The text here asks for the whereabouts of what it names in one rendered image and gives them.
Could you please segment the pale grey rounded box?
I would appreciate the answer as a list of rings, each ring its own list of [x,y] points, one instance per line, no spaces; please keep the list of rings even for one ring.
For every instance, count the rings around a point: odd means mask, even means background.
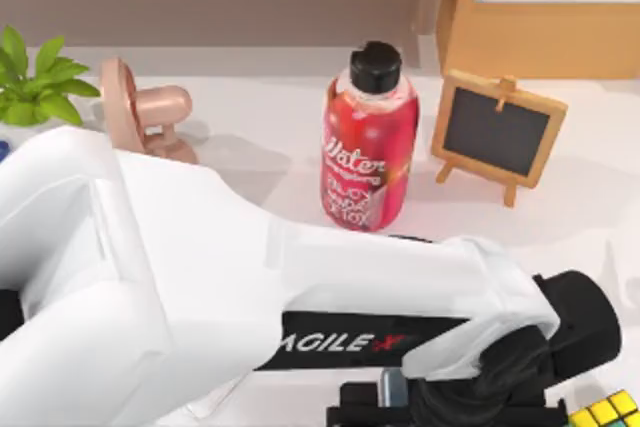
[[[384,368],[379,381],[381,407],[406,407],[408,384],[400,368]]]

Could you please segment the coloured puzzle cube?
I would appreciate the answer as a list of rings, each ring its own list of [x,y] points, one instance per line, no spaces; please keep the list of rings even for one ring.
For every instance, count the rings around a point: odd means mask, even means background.
[[[640,427],[640,407],[619,390],[570,414],[566,427]]]

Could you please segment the red bottle with black cap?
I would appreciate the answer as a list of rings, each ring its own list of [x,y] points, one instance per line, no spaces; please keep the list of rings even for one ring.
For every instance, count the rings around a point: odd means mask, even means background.
[[[368,41],[327,89],[320,194],[343,228],[384,229],[404,204],[420,106],[402,68],[393,45]]]

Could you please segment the wooden framed blackboard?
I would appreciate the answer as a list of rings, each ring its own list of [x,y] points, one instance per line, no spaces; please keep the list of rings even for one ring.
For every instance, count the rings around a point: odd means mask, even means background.
[[[431,154],[443,161],[444,183],[455,169],[504,187],[503,204],[515,205],[519,187],[535,188],[568,106],[498,80],[452,69],[445,76]]]

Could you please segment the wooden cupboard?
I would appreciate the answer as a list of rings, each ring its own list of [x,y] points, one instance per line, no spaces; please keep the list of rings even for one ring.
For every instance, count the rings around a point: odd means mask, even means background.
[[[486,5],[442,0],[442,72],[485,77],[640,77],[640,5]]]

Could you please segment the green potted plant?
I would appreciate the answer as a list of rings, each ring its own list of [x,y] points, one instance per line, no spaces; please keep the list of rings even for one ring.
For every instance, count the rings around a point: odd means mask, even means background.
[[[0,33],[0,123],[30,127],[59,119],[80,126],[72,96],[98,98],[100,91],[81,76],[89,67],[61,54],[65,38],[44,42],[29,70],[22,35],[11,25]]]

